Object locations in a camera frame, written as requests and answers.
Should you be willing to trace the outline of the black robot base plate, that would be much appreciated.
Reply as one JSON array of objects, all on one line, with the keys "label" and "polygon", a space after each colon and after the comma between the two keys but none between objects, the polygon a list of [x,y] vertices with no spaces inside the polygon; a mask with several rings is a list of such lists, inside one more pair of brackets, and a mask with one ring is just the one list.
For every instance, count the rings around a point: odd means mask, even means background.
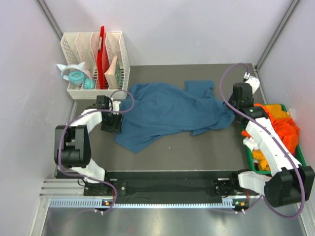
[{"label": "black robot base plate", "polygon": [[111,171],[109,185],[83,181],[85,196],[116,196],[120,204],[218,203],[223,198],[249,200],[256,194],[235,190],[231,171]]}]

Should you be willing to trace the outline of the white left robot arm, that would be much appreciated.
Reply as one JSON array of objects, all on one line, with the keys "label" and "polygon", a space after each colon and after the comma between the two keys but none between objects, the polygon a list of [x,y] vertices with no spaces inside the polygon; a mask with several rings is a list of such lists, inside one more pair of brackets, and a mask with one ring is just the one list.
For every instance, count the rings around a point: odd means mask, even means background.
[{"label": "white left robot arm", "polygon": [[119,133],[123,115],[120,110],[121,101],[99,95],[93,105],[87,107],[65,131],[63,141],[61,135],[65,125],[55,129],[54,161],[65,169],[71,169],[84,176],[85,181],[95,183],[95,190],[106,195],[111,191],[112,184],[105,179],[106,170],[92,159],[89,133],[101,125],[101,130]]}]

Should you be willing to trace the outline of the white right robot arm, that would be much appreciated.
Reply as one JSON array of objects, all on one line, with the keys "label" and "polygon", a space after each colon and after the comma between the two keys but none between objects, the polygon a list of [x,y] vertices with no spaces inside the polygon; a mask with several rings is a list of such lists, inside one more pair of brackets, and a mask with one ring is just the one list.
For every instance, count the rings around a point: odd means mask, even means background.
[{"label": "white right robot arm", "polygon": [[237,121],[250,134],[266,158],[271,173],[260,175],[254,171],[239,171],[229,183],[237,195],[247,189],[265,197],[272,207],[307,201],[310,197],[315,172],[303,166],[285,147],[272,127],[271,120],[262,107],[255,106],[253,94],[259,88],[256,77],[246,73],[243,81],[233,85],[229,104]]}]

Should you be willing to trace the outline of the blue t shirt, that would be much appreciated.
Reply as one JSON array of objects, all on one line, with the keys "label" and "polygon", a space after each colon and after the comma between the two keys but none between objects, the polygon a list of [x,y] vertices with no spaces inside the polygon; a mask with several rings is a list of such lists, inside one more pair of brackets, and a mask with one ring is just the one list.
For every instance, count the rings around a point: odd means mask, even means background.
[{"label": "blue t shirt", "polygon": [[138,153],[168,135],[190,132],[196,136],[228,128],[234,114],[213,93],[211,80],[185,81],[184,89],[168,83],[134,84],[132,97],[121,102],[121,132],[115,142]]}]

